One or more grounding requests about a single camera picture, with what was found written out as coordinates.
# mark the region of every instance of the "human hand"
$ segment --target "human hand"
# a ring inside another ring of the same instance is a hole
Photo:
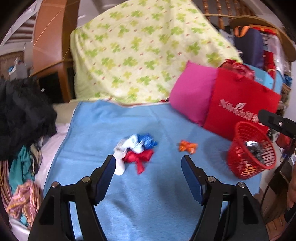
[[[289,183],[289,189],[287,194],[288,208],[292,208],[294,203],[296,203],[296,167],[294,167],[293,169],[292,180]]]

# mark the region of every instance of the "basket rim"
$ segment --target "basket rim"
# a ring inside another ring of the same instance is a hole
[[[237,129],[238,129],[238,126],[239,126],[240,124],[242,124],[242,123],[254,127],[254,128],[257,129],[257,131],[259,131],[264,137],[266,137],[266,140],[267,140],[267,141],[269,142],[269,144],[271,145],[272,151],[274,152],[274,156],[275,156],[275,161],[274,161],[274,163],[273,163],[272,165],[270,165],[270,166],[266,166],[266,165],[262,164],[261,162],[259,162],[259,161],[257,160],[257,158],[254,157],[253,154],[248,150],[248,148],[246,147],[246,145],[244,145],[244,143],[243,143],[243,141],[241,140],[241,138],[237,135]],[[275,152],[275,150],[274,150],[274,147],[273,147],[271,141],[269,140],[269,138],[267,137],[267,135],[266,135],[262,130],[260,130],[257,126],[253,125],[252,123],[249,123],[249,122],[246,122],[246,121],[240,121],[240,122],[238,122],[238,123],[235,124],[234,134],[235,134],[235,137],[234,137],[234,138],[239,142],[239,144],[241,145],[241,148],[243,148],[243,150],[244,150],[245,152],[247,152],[247,153],[250,154],[251,159],[252,159],[257,165],[259,165],[261,168],[263,168],[263,169],[265,169],[265,170],[271,170],[271,169],[273,169],[273,168],[275,167],[275,165],[276,165],[276,152]]]

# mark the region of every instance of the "curtain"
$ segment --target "curtain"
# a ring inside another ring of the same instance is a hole
[[[15,65],[15,59],[24,61],[24,51],[8,53],[0,56],[0,77],[3,75],[8,80],[8,69]]]

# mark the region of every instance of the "navy blue bag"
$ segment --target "navy blue bag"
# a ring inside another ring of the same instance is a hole
[[[243,52],[242,60],[244,63],[256,68],[263,69],[263,38],[260,31],[249,26],[242,28],[239,34],[239,28],[234,29],[234,45]]]

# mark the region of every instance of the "black clothing pile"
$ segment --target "black clothing pile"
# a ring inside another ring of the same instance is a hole
[[[18,155],[42,136],[57,129],[57,113],[32,78],[0,80],[0,160]]]

